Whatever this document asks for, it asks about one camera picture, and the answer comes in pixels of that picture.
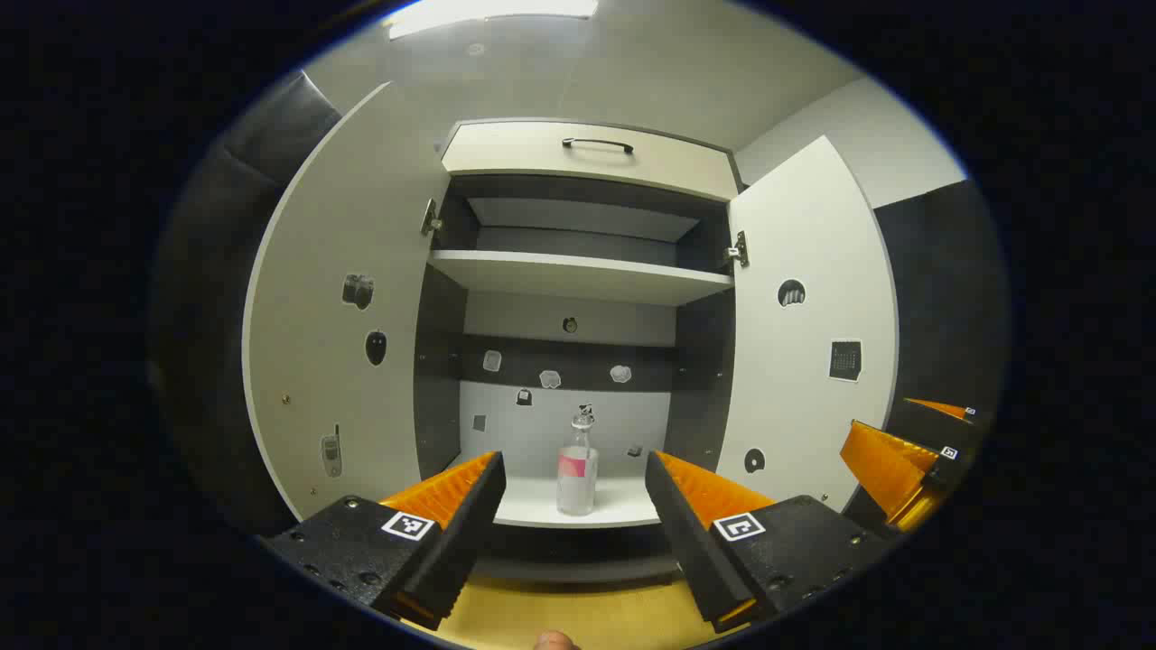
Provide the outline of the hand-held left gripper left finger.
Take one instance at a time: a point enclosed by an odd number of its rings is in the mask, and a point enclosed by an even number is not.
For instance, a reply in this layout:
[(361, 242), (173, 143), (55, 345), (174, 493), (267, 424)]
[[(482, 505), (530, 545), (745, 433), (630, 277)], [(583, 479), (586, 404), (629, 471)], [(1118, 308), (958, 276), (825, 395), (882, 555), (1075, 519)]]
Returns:
[(436, 630), (473, 573), (505, 489), (504, 457), (491, 451), (392, 497), (339, 497), (265, 542), (314, 584)]

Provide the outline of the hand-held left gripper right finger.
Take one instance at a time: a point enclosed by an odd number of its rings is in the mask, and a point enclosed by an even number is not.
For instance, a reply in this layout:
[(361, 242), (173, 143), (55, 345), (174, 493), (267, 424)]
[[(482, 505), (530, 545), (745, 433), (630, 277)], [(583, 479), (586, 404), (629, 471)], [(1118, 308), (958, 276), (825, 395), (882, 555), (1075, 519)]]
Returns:
[(879, 564), (888, 542), (813, 497), (776, 498), (653, 450), (649, 501), (717, 633), (787, 616)]

